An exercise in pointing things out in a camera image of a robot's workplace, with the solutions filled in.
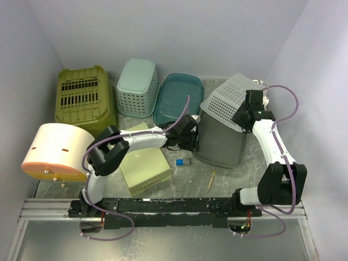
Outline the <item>white perforated plastic tray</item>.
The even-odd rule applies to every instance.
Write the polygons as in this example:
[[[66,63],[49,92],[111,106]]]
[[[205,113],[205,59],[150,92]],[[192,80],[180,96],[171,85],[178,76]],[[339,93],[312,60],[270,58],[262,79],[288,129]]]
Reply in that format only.
[[[247,90],[260,90],[263,87],[262,80],[251,80],[241,73],[236,73],[212,91],[200,104],[200,108],[225,126],[242,132],[241,127],[232,121],[232,117],[245,101]]]

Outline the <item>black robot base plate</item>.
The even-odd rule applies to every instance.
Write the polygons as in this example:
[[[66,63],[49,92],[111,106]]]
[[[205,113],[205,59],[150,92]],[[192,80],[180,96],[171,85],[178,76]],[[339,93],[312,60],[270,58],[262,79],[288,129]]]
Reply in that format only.
[[[113,213],[124,214],[135,227],[211,226],[227,228],[228,218],[260,217],[255,206],[245,206],[232,197],[202,198],[103,198],[96,204]]]

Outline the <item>teal perforated plastic basket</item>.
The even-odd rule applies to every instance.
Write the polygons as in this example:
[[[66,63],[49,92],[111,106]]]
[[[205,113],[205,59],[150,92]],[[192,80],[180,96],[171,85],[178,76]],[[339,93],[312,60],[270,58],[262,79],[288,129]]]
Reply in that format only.
[[[117,105],[121,114],[128,117],[148,118],[160,90],[154,62],[143,59],[129,59],[117,83]]]

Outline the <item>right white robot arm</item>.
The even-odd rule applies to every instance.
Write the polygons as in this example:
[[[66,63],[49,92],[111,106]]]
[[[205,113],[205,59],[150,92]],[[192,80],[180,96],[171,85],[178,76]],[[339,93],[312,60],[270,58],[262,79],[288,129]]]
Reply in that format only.
[[[253,134],[267,163],[258,185],[240,189],[239,198],[231,202],[231,211],[243,216],[251,205],[269,206],[290,215],[300,202],[307,178],[307,168],[290,155],[277,130],[278,121],[265,109],[263,90],[247,90],[245,101],[232,117],[246,133]]]

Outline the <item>olive green plastic tub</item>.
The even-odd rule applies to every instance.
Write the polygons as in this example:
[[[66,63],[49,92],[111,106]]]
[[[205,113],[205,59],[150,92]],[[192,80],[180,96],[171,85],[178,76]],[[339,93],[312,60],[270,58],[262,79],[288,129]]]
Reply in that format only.
[[[107,127],[119,126],[116,91],[105,70],[64,69],[58,74],[55,121],[77,126],[98,137]]]

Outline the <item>pale yellow plastic tray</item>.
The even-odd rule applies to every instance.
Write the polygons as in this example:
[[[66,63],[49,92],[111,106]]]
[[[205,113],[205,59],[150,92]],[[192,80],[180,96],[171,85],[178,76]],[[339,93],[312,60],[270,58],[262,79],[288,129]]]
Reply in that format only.
[[[132,196],[172,177],[171,168],[160,149],[165,144],[165,135],[157,132],[161,132],[159,127],[148,129],[146,123],[121,132],[126,135],[129,150],[119,169]]]

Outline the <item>blue transparent plastic tub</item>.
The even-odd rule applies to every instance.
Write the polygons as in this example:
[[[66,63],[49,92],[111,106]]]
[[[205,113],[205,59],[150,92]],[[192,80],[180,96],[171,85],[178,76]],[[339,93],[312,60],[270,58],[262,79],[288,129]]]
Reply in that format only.
[[[201,80],[189,74],[172,73],[162,84],[153,114],[153,121],[158,125],[176,121],[181,115],[187,97],[190,97],[188,112],[200,114],[200,104],[204,100],[204,87]]]

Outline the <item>grey plastic tub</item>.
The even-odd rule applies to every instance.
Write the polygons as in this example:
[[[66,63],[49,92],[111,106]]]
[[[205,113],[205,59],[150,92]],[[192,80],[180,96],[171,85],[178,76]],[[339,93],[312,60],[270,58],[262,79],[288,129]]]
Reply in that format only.
[[[244,158],[247,135],[237,132],[206,112],[201,112],[198,150],[193,152],[197,160],[225,169],[241,165]]]

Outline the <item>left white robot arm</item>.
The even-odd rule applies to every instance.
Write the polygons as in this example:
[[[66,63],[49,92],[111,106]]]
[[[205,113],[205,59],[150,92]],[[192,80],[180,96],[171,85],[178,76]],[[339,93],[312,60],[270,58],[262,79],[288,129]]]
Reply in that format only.
[[[200,116],[185,114],[175,122],[147,130],[121,131],[115,126],[107,127],[82,156],[81,166],[88,180],[79,197],[78,212],[94,217],[102,211],[101,201],[107,178],[121,165],[128,153],[175,146],[180,150],[197,150],[199,122]]]

